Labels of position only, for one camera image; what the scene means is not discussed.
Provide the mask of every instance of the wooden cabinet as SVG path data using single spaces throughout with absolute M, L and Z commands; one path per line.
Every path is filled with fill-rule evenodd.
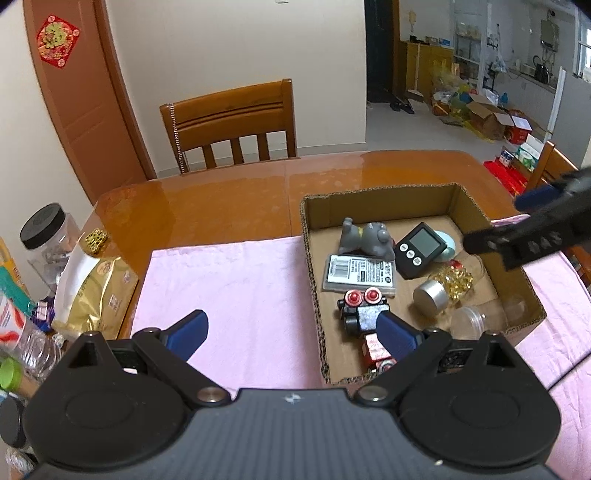
M 433 63 L 441 65 L 443 60 L 448 68 L 451 68 L 452 49 L 401 41 L 397 68 L 398 95 L 405 96 L 407 90 L 414 89 L 415 68 L 418 61 L 417 90 L 423 94 L 425 102 L 430 104 L 433 91 Z

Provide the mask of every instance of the baseboard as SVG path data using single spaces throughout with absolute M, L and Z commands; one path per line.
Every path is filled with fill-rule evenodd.
M 347 144 L 339 144 L 339 145 L 318 145 L 316 147 L 299 147 L 297 149 L 298 155 L 300 157 L 306 157 L 308 155 L 325 155 L 329 153 L 344 153 L 344 152 L 361 152 L 365 151 L 367 144 L 364 143 L 347 143 Z M 270 152 L 272 160 L 279 160 L 281 158 L 287 158 L 287 150 L 272 150 Z M 244 162 L 245 163 L 253 163 L 259 160 L 258 153 L 249 153 L 244 155 Z M 224 158 L 217 158 L 216 164 L 218 167 L 224 167 L 228 165 L 232 165 L 233 160 L 232 157 L 224 157 Z M 189 169 L 191 171 L 196 170 L 205 170 L 205 162 L 199 161 L 195 163 L 189 164 Z M 160 170 L 158 173 L 158 178 L 163 179 L 166 177 L 172 177 L 178 175 L 178 168 L 167 168 L 166 170 Z

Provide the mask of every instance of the door decoration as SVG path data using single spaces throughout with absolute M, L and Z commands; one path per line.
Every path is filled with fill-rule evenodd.
M 50 15 L 37 34 L 41 59 L 54 67 L 63 68 L 78 41 L 80 30 L 62 18 Z

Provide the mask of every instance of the black lid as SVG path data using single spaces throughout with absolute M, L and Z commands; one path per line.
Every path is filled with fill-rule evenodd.
M 59 203 L 50 203 L 38 210 L 21 230 L 21 242 L 27 250 L 35 250 L 54 236 L 66 221 Z
M 0 403 L 0 437 L 13 448 L 23 448 L 27 444 L 22 429 L 22 412 L 25 406 L 10 395 Z

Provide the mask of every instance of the green bottle cap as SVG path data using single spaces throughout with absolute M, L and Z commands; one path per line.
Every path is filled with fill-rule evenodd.
M 21 384 L 22 368 L 12 358 L 7 358 L 0 366 L 0 388 L 14 392 Z

